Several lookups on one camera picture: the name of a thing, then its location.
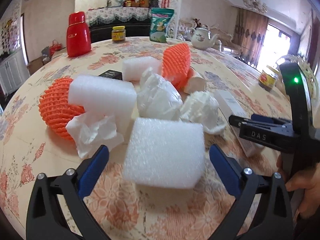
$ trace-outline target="glass jar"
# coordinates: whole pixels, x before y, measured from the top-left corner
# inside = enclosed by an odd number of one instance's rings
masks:
[[[278,79],[278,75],[275,74],[272,70],[265,67],[262,70],[261,75],[258,78],[259,85],[264,88],[266,91],[270,92],[276,81]]]
[[[121,43],[125,41],[125,26],[112,27],[111,38],[113,43]]]

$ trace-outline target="human hand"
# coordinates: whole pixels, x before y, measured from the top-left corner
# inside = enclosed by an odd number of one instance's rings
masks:
[[[282,158],[279,155],[277,160],[278,172],[287,182],[288,175],[282,170]],[[303,219],[314,215],[320,205],[320,164],[315,168],[308,168],[298,171],[285,184],[287,191],[294,191],[299,188],[305,189],[303,200],[298,208],[300,216]]]

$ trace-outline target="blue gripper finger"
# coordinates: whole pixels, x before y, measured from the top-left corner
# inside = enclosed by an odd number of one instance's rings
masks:
[[[216,144],[209,150],[209,158],[227,192],[238,199],[241,195],[241,166],[235,159],[227,157]]]
[[[101,145],[93,157],[91,163],[78,181],[78,195],[80,198],[87,197],[91,194],[101,173],[106,167],[109,160],[108,147]]]

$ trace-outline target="brown jar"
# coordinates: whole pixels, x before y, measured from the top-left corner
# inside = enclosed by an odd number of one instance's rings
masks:
[[[114,26],[111,32],[112,42],[121,43],[125,41],[125,26]]]

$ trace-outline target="red thermos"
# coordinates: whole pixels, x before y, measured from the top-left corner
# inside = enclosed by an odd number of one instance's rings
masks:
[[[90,31],[85,22],[84,12],[75,12],[69,16],[67,30],[67,52],[69,57],[78,57],[91,51]]]

